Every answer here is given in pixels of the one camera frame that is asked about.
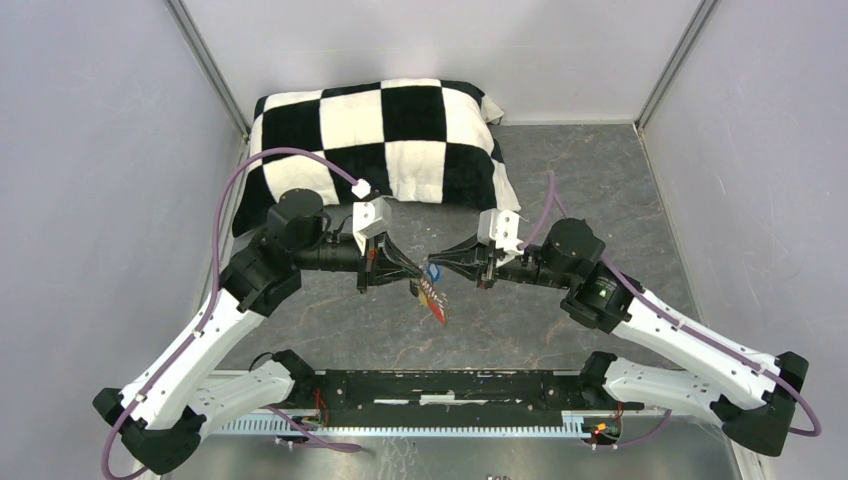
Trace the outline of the corner aluminium profile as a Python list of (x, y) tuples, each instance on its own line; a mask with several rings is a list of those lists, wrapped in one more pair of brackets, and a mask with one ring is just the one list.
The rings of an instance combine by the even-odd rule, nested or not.
[(221, 102), (225, 113), (234, 128), (244, 140), (250, 134), (250, 124), (242, 113), (221, 69), (203, 38), (199, 27), (192, 18), (186, 3), (182, 0), (165, 0), (176, 26), (180, 30), (188, 48), (192, 52), (205, 78)]
[(658, 111), (663, 99), (682, 70), (719, 4), (719, 0), (701, 0), (698, 2), (694, 13), (633, 122), (634, 128), (640, 137), (644, 135), (647, 126)]

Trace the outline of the left corner aluminium profile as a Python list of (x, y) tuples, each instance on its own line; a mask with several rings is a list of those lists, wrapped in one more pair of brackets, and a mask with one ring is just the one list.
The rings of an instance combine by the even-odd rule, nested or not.
[(188, 48), (192, 52), (205, 78), (221, 102), (225, 113), (234, 128), (244, 140), (250, 134), (250, 124), (242, 113), (221, 69), (203, 38), (199, 27), (192, 18), (186, 3), (182, 0), (165, 0), (176, 26), (180, 30)]

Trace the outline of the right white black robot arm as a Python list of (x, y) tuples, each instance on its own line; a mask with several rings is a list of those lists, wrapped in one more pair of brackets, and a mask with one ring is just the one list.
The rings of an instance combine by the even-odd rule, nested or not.
[(540, 245), (522, 247), (508, 215), (485, 212), (476, 235), (430, 263), (483, 289), (498, 280), (563, 290), (560, 307), (580, 325), (639, 344), (677, 365), (650, 367), (595, 352), (577, 382), (580, 400), (602, 408), (613, 399), (698, 417), (735, 443), (778, 457), (804, 403), (809, 363), (795, 352), (757, 351), (669, 306), (634, 279), (607, 266), (604, 242), (581, 219), (557, 221)]

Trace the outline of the black white checkered pillow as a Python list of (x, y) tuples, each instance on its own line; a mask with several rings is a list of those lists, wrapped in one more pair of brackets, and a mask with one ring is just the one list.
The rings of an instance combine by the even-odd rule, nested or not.
[(291, 189), (344, 205), (356, 201), (359, 179), (401, 202), (521, 208), (491, 131), (504, 112), (471, 83), (394, 79), (276, 93), (259, 98), (253, 116), (250, 154), (300, 153), (271, 154), (250, 167), (231, 223), (235, 237), (263, 224)]

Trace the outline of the blue headed key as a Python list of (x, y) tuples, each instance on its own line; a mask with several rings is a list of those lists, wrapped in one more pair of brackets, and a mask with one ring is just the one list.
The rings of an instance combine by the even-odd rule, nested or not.
[(432, 282), (438, 282), (442, 275), (441, 267), (433, 263), (426, 264), (426, 272)]

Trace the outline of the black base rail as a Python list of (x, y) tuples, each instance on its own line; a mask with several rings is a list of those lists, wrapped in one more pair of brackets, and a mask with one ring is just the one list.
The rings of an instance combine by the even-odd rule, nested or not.
[(287, 409), (318, 409), (331, 427), (542, 427), (564, 412), (638, 411), (576, 372), (326, 370), (299, 375)]

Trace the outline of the right corner aluminium profile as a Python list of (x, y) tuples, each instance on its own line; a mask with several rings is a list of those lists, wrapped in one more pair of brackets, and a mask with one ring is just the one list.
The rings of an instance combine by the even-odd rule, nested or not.
[(640, 137), (644, 135), (647, 126), (658, 111), (663, 99), (682, 70), (719, 4), (719, 0), (701, 0), (698, 2), (694, 13), (633, 122), (634, 128)]

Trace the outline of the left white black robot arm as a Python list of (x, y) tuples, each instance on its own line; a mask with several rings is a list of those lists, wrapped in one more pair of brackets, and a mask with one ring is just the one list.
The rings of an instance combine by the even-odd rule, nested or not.
[(224, 424), (282, 402), (306, 405), (314, 381), (309, 367), (291, 353), (274, 355), (213, 388), (204, 382), (237, 343), (300, 289), (306, 270), (353, 272), (360, 291), (426, 281), (427, 272), (391, 241), (389, 220), (386, 201), (369, 194), (354, 204), (352, 230), (343, 233), (331, 229), (318, 193), (284, 193), (166, 351), (134, 381), (96, 395), (93, 405), (109, 424), (110, 440), (120, 441), (145, 471), (163, 475)]

